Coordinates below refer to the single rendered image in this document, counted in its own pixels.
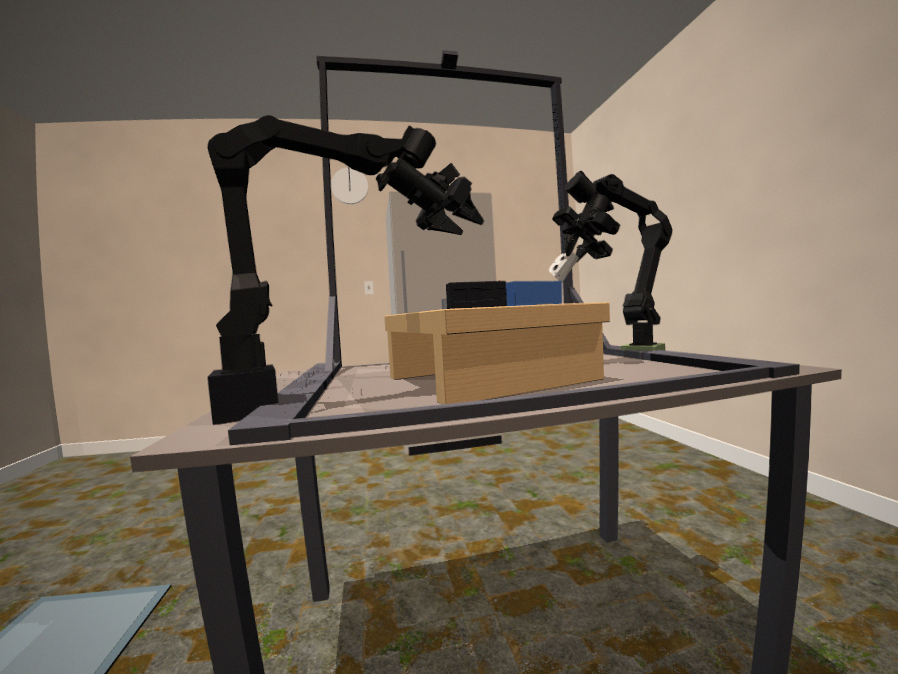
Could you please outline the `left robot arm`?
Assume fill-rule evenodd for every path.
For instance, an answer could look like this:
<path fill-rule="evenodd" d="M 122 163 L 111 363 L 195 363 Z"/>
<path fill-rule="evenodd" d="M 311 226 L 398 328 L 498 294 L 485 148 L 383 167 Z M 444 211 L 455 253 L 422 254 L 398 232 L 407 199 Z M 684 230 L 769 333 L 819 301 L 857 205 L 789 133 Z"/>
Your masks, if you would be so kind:
<path fill-rule="evenodd" d="M 657 342 L 653 342 L 653 325 L 660 324 L 661 317 L 654 308 L 655 302 L 651 294 L 661 252 L 669 244 L 673 232 L 667 215 L 658 209 L 655 201 L 648 200 L 624 187 L 623 181 L 614 174 L 609 174 L 592 183 L 583 171 L 579 171 L 566 183 L 565 190 L 578 203 L 587 202 L 585 207 L 596 207 L 601 211 L 598 212 L 594 209 L 584 222 L 588 224 L 591 222 L 599 230 L 597 235 L 601 235 L 602 232 L 615 235 L 619 231 L 620 224 L 608 213 L 605 213 L 614 210 L 611 202 L 637 213 L 638 229 L 642 236 L 644 253 L 635 289 L 632 293 L 625 295 L 623 315 L 626 325 L 633 325 L 633 343 L 629 345 L 652 346 L 657 344 Z M 649 214 L 652 214 L 661 223 L 646 226 L 646 215 Z M 637 292 L 642 293 L 636 294 Z M 631 324 L 630 322 L 647 323 Z"/>

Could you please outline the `blue open-top tray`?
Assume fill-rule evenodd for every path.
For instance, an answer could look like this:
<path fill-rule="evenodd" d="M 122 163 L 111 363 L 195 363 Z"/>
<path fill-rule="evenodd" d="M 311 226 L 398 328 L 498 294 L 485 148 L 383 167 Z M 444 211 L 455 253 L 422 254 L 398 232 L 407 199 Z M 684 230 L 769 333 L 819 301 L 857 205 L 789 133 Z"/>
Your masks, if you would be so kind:
<path fill-rule="evenodd" d="M 562 281 L 513 281 L 506 283 L 507 306 L 562 304 Z"/>

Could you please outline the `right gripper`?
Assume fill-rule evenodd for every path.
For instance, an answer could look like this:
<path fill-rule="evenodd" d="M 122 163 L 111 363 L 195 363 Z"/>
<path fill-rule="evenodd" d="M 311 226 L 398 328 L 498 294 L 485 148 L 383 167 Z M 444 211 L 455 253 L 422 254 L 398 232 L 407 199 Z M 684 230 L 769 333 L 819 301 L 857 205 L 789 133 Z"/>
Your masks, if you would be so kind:
<path fill-rule="evenodd" d="M 479 225 L 484 223 L 484 219 L 471 200 L 471 181 L 466 177 L 458 177 L 450 184 L 446 192 L 430 180 L 431 176 L 429 173 L 426 175 L 421 173 L 414 187 L 405 196 L 408 198 L 408 204 L 412 205 L 415 203 L 422 208 L 416 219 L 418 227 L 422 230 L 427 229 L 462 235 L 463 230 L 446 215 L 444 208 L 451 212 L 455 210 L 452 215 L 457 217 Z M 426 212 L 423 209 L 426 209 Z M 440 212 L 437 212 L 439 210 Z"/>

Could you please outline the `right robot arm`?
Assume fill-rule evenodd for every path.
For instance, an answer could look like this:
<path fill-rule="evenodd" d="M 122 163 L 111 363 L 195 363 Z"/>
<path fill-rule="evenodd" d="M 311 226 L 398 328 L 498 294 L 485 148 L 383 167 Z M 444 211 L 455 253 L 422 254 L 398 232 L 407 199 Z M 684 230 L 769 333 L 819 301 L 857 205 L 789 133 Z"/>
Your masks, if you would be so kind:
<path fill-rule="evenodd" d="M 245 202 L 249 168 L 276 147 L 337 160 L 366 175 L 376 175 L 387 166 L 376 177 L 379 191 L 390 185 L 407 196 L 421 174 L 415 168 L 424 167 L 436 140 L 429 131 L 410 125 L 402 139 L 337 134 L 266 115 L 209 140 L 208 152 L 222 192 L 232 265 L 230 311 L 216 324 L 222 336 L 221 374 L 264 370 L 266 365 L 264 342 L 256 333 L 272 304 L 269 284 L 259 281 L 255 267 Z M 400 159 L 392 162 L 395 156 Z"/>

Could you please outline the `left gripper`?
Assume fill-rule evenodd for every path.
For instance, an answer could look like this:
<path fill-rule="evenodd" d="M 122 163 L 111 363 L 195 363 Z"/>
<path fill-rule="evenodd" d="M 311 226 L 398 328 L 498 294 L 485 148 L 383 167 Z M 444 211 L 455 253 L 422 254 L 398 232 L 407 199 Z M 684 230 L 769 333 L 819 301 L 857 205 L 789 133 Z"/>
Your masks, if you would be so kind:
<path fill-rule="evenodd" d="M 552 220 L 558 226 L 563 225 L 564 222 L 568 223 L 568 227 L 562 230 L 565 238 L 566 256 L 571 255 L 579 237 L 583 239 L 583 243 L 581 245 L 578 245 L 575 253 L 579 257 L 577 262 L 586 253 L 588 253 L 594 259 L 600 259 L 611 256 L 611 253 L 613 251 L 612 247 L 605 240 L 598 241 L 594 237 L 594 235 L 598 234 L 599 230 L 591 222 L 590 224 L 584 223 L 587 216 L 592 211 L 594 211 L 594 209 L 596 209 L 598 212 L 601 212 L 598 208 L 589 206 L 585 207 L 582 213 L 579 213 L 579 217 L 577 216 L 577 213 L 569 206 L 557 211 L 552 218 Z M 565 215 L 566 213 L 572 219 L 575 219 L 575 221 L 573 221 L 568 215 Z M 589 252 L 590 249 L 592 250 Z"/>

